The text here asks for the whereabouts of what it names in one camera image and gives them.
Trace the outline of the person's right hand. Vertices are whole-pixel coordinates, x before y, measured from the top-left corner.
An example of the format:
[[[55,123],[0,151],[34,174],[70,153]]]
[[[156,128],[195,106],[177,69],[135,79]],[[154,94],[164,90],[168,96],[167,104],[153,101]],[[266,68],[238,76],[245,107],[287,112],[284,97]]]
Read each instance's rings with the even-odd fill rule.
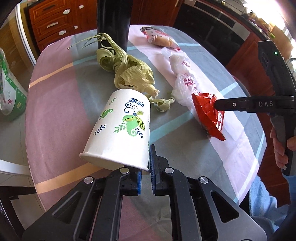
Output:
[[[278,140],[276,135],[276,130],[273,127],[270,132],[270,137],[273,140],[273,152],[275,154],[275,161],[276,165],[285,170],[287,168],[288,164],[288,157],[285,154],[285,147],[282,145],[282,143]],[[290,138],[287,140],[287,147],[291,151],[295,151],[296,149],[296,136]]]

